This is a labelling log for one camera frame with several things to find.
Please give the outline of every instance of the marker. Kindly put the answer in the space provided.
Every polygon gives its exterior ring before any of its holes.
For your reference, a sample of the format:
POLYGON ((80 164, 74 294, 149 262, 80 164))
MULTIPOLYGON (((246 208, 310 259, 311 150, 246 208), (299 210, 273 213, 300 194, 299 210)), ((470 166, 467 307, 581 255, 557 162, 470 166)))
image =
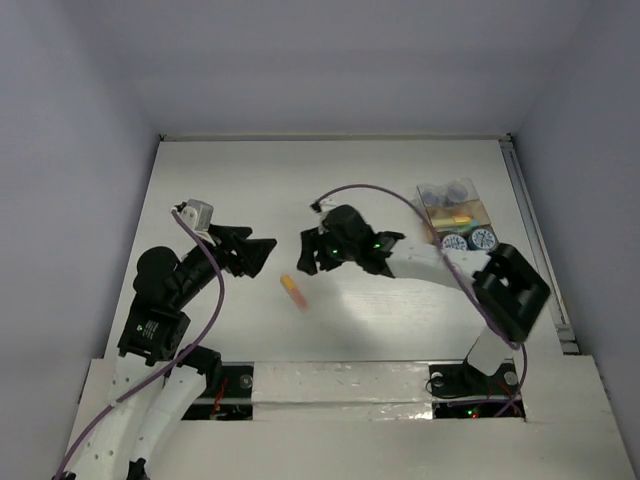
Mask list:
POLYGON ((293 303, 295 303, 300 310, 306 310, 309 308, 307 299, 304 298, 300 290, 298 290, 298 286, 295 284, 291 276, 282 275, 280 277, 280 283, 291 297, 291 300, 293 300, 293 303))

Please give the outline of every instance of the purple cable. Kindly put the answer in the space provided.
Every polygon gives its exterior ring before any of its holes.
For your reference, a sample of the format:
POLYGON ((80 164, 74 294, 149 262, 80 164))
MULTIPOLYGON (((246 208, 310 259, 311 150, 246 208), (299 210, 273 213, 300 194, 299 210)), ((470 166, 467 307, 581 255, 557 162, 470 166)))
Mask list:
MULTIPOLYGON (((218 283, 220 284, 220 292, 218 293, 218 304, 216 305, 216 309, 214 310, 213 315, 209 320, 209 323, 207 323, 207 325, 202 329, 202 332, 200 332, 200 335, 198 335, 192 343, 190 343, 176 358, 171 360, 164 367, 159 369, 157 372, 152 373, 147 378, 145 378, 142 382, 140 382, 138 385, 132 387, 130 390, 127 390, 124 394, 122 394, 122 396, 118 397, 116 399, 117 403, 123 403, 129 398, 133 397, 140 390, 142 390, 143 388, 145 388, 146 386, 148 386, 150 383, 154 382, 158 378, 162 377, 169 370, 175 367, 178 363, 184 360, 184 358, 187 355, 189 355, 198 346, 198 344, 204 339, 204 337, 207 336, 207 334, 211 330, 211 327, 213 327, 213 324, 218 319, 218 315, 220 315, 220 310, 222 309, 222 302, 224 301, 225 289, 224 289, 224 280, 222 279, 222 271, 220 270, 218 263, 216 262, 215 258, 213 258, 213 255, 211 255, 211 252, 209 252, 209 249, 205 246, 204 242, 200 239, 200 237, 198 237, 198 235, 196 235, 193 231, 191 231, 191 229, 182 221, 182 219, 178 215, 178 212, 173 210, 171 212, 171 215, 173 216, 175 221, 178 223, 178 225, 180 225, 180 227, 185 232, 187 232, 187 235, 189 235, 193 239, 193 241, 196 242, 198 247, 200 247, 200 250, 202 250, 205 257, 207 257, 207 260, 209 260, 209 263, 211 263, 211 266, 213 267, 214 272, 216 272, 216 277, 218 277, 218 283)), ((64 474, 64 469, 69 463, 69 460, 71 460, 71 457, 73 456, 73 454, 76 452, 76 450, 78 450, 80 445, 82 445, 84 440, 91 433, 91 431, 96 427, 96 425, 98 425, 113 409, 114 407, 112 407, 111 405, 105 407, 104 410, 102 410, 98 415, 96 415, 96 417, 91 422, 89 422, 89 425, 85 427, 85 429, 80 433, 80 435, 78 435, 78 438, 76 438, 76 441, 73 442, 73 444, 71 445, 71 447, 69 447, 69 450, 67 451, 65 456, 62 458, 62 461, 60 462, 60 466, 58 467, 58 470, 56 471, 56 474, 54 475, 53 480, 62 479, 62 475, 64 474)))
POLYGON ((440 238, 438 237, 438 232, 436 231, 434 226, 431 224, 431 221, 429 220, 429 217, 427 216, 427 214, 425 212, 423 212, 422 210, 420 210, 418 207, 416 207, 409 200, 404 198, 402 195, 400 195, 399 193, 394 192, 393 190, 389 190, 388 188, 379 187, 378 185, 370 185, 368 183, 353 183, 353 184, 350 184, 350 185, 343 185, 342 187, 334 188, 333 190, 331 190, 331 191, 325 193, 324 195, 322 195, 321 197, 319 197, 314 203, 319 203, 322 200, 324 200, 325 198, 333 195, 334 193, 342 192, 344 190, 351 190, 352 188, 367 188, 369 190, 377 190, 379 192, 386 193, 388 195, 391 195, 392 197, 397 198, 401 202, 407 204, 415 213, 417 213, 418 216, 422 219, 424 224, 429 229, 429 233, 431 233, 431 236, 433 237, 433 243, 436 246, 436 248, 438 249, 438 253, 440 254, 440 257, 442 258, 442 261, 447 266, 449 271, 451 271, 451 274, 453 275, 453 278, 456 280, 456 283, 460 287, 460 290, 462 290, 462 292, 466 295, 466 297, 469 299, 469 301, 475 307, 475 309, 478 311, 478 313, 480 313, 482 318, 484 318, 484 321, 487 323, 487 326, 493 331, 493 333, 495 333, 500 338, 502 338, 502 340, 507 345, 509 345, 513 350, 517 350, 518 348, 522 348, 522 359, 523 359, 522 377, 520 378, 520 382, 518 383, 518 388, 516 389, 516 391, 513 393, 511 398, 509 398, 507 403, 495 415, 496 417, 499 417, 504 412, 506 412, 507 409, 511 405, 513 405, 515 403, 516 398, 520 394, 520 391, 522 390, 522 385, 524 384, 524 380, 525 380, 525 378, 527 376, 528 359, 527 359, 527 350, 525 349, 524 344, 517 345, 517 344, 512 343, 506 337, 506 335, 500 331, 500 328, 498 328, 498 326, 493 321, 493 319, 487 314, 487 312, 485 312, 484 308, 482 308, 482 305, 480 305, 480 303, 476 299, 476 296, 473 293, 473 291, 465 284, 464 280, 462 279, 462 276, 456 270, 456 267, 453 264, 453 262, 444 253, 444 250, 442 248, 442 242, 440 241, 440 238))

